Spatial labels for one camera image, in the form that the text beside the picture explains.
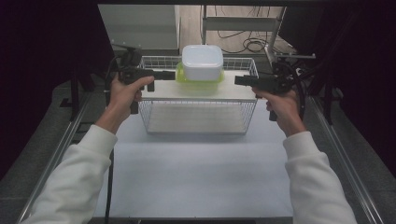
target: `white lid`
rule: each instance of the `white lid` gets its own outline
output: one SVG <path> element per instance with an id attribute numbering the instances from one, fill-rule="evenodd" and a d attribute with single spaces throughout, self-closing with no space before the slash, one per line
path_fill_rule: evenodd
<path id="1" fill-rule="evenodd" d="M 215 45 L 188 45 L 183 48 L 181 60 L 188 67 L 220 67 L 223 65 L 221 49 Z"/>

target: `person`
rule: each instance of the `person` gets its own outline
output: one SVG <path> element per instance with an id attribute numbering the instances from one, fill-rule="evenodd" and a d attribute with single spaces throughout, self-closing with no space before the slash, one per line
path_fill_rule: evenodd
<path id="1" fill-rule="evenodd" d="M 87 223 L 93 215 L 109 155 L 117 142 L 116 132 L 130 115 L 133 100 L 141 101 L 141 86 L 153 77 L 142 77 L 125 86 L 115 77 L 110 103 L 77 145 L 66 150 L 62 162 L 49 176 L 35 200 L 31 215 L 22 223 Z M 341 183 L 325 153 L 315 145 L 298 116 L 296 93 L 282 96 L 252 89 L 268 100 L 267 109 L 277 114 L 277 124 L 285 133 L 290 177 L 293 223 L 356 223 Z"/>

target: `cable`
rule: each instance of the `cable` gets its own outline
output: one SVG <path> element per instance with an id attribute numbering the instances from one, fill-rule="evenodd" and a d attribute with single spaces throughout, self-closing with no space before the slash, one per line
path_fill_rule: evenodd
<path id="1" fill-rule="evenodd" d="M 264 49 L 264 46 L 262 45 L 262 42 L 261 42 L 261 41 L 259 41 L 259 40 L 254 40 L 254 39 L 256 39 L 256 38 L 248 38 L 248 39 L 246 39 L 246 40 L 244 41 L 244 46 L 245 46 L 246 49 L 247 49 L 248 51 L 250 51 L 250 52 L 259 53 L 259 52 L 261 52 L 261 51 Z M 251 48 L 250 48 L 251 45 L 258 45 L 258 46 L 260 46 L 261 48 L 260 48 L 260 49 L 251 49 Z"/>
<path id="2" fill-rule="evenodd" d="M 300 118 L 303 119 L 304 117 L 304 112 L 305 112 L 305 94 L 304 94 L 304 90 L 303 90 L 303 86 L 301 85 L 301 80 L 298 77 L 296 71 L 287 63 L 282 63 L 285 66 L 288 67 L 288 69 L 291 71 L 291 75 L 293 77 L 294 80 L 294 84 L 297 87 L 297 91 L 298 91 L 298 95 L 299 95 L 299 99 L 300 99 L 300 109 L 299 109 L 299 114 L 300 114 Z"/>
<path id="3" fill-rule="evenodd" d="M 108 104 L 110 104 L 110 85 L 111 85 L 111 81 L 112 81 L 112 77 L 111 77 L 111 75 L 110 75 L 110 71 L 111 71 L 111 68 L 113 67 L 113 64 L 114 63 L 116 63 L 117 61 L 117 59 L 119 58 L 120 56 L 115 56 L 111 61 L 110 61 L 110 64 L 108 65 L 108 68 L 107 68 L 107 73 L 106 73 L 106 76 L 105 76 L 105 97 L 106 97 L 106 105 L 108 105 Z"/>
<path id="4" fill-rule="evenodd" d="M 201 41 L 202 41 L 202 5 L 200 6 L 200 10 L 199 10 L 199 33 L 201 34 Z"/>
<path id="5" fill-rule="evenodd" d="M 105 224 L 108 224 L 110 217 L 111 194 L 113 192 L 113 173 L 114 173 L 114 148 L 110 153 L 111 164 L 108 167 L 108 180 L 107 180 L 107 201 L 105 212 Z"/>
<path id="6" fill-rule="evenodd" d="M 246 39 L 244 41 L 244 43 L 246 41 L 254 42 L 254 44 L 259 44 L 260 43 L 262 45 L 262 50 L 265 48 L 265 45 L 268 44 L 268 42 L 266 42 L 266 40 L 261 39 L 261 38 L 257 38 L 257 37 L 250 37 L 250 38 Z M 277 49 L 275 47 L 274 47 L 274 51 L 277 52 L 277 53 L 281 52 L 279 49 Z"/>
<path id="7" fill-rule="evenodd" d="M 301 80 L 301 82 L 304 84 L 304 95 L 307 95 L 308 93 L 308 86 L 306 85 L 304 80 Z"/>
<path id="8" fill-rule="evenodd" d="M 215 16 L 218 16 L 217 6 L 215 6 Z M 221 35 L 220 35 L 220 31 L 218 31 L 218 36 L 219 36 L 220 38 L 222 38 L 222 39 L 225 39 L 225 38 L 233 37 L 233 36 L 236 36 L 236 35 L 240 35 L 240 34 L 242 34 L 242 33 L 244 33 L 244 32 L 245 32 L 245 31 L 241 31 L 241 32 L 238 32 L 238 33 L 233 34 L 233 35 L 221 36 Z"/>
<path id="9" fill-rule="evenodd" d="M 259 9 L 257 10 L 256 17 L 259 17 L 259 14 L 260 14 L 260 8 L 262 8 L 262 7 L 259 7 Z"/>

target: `gray floor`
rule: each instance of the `gray floor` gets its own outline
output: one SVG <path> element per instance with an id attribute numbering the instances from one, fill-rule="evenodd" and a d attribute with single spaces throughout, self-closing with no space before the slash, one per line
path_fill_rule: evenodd
<path id="1" fill-rule="evenodd" d="M 197 10 L 190 12 L 191 15 L 197 13 Z M 195 40 L 188 40 L 189 33 L 182 33 L 182 43 L 195 44 Z M 236 50 L 238 44 L 236 40 L 226 44 L 223 47 L 229 50 Z M 288 49 L 288 46 L 279 44 L 279 48 Z M 258 56 L 255 58 L 259 69 L 269 69 L 268 62 L 265 57 Z M 89 102 L 89 109 L 84 115 L 78 132 L 74 135 L 72 142 L 77 142 L 87 130 L 89 125 L 97 120 L 105 107 L 105 99 L 103 95 L 103 82 L 101 79 L 95 79 L 97 88 L 92 93 Z M 53 91 L 52 104 L 46 116 L 37 127 L 35 134 L 27 144 L 25 150 L 16 160 L 7 175 L 0 182 L 0 222 L 3 224 L 15 223 L 21 214 L 23 207 L 28 202 L 38 179 L 45 171 L 50 157 L 55 148 L 62 140 L 63 134 L 70 124 L 69 118 L 71 109 L 67 107 L 59 107 L 64 98 L 70 97 L 69 83 L 60 85 Z M 383 162 L 375 154 L 374 150 L 365 141 L 356 128 L 350 123 L 348 118 L 339 107 L 338 102 L 332 104 L 332 121 L 338 137 L 346 153 L 351 159 L 351 163 L 355 167 L 364 186 L 367 188 L 370 196 L 374 200 L 379 214 L 383 218 L 384 223 L 396 223 L 396 180 L 388 171 Z M 320 150 L 326 152 L 329 156 L 330 163 L 334 171 L 340 177 L 345 189 L 346 197 L 350 202 L 359 223 L 370 223 L 361 206 L 358 194 L 350 184 L 347 172 L 343 168 L 331 141 L 324 132 L 323 126 L 320 124 L 315 107 L 308 101 L 304 122 L 308 129 L 312 132 L 316 143 Z M 113 220 L 113 223 L 127 223 L 125 221 Z M 265 218 L 256 220 L 257 223 L 291 223 L 290 217 L 284 218 Z M 92 223 L 103 223 L 102 219 L 93 220 Z"/>

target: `wire basket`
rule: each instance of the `wire basket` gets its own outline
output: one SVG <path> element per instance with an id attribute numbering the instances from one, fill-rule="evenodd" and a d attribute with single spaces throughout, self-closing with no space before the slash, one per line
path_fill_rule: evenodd
<path id="1" fill-rule="evenodd" d="M 145 56 L 140 67 L 176 71 L 181 57 Z M 250 87 L 233 84 L 235 76 L 257 77 L 251 58 L 224 58 L 220 83 L 155 81 L 143 92 L 139 111 L 148 133 L 245 134 L 257 103 Z"/>

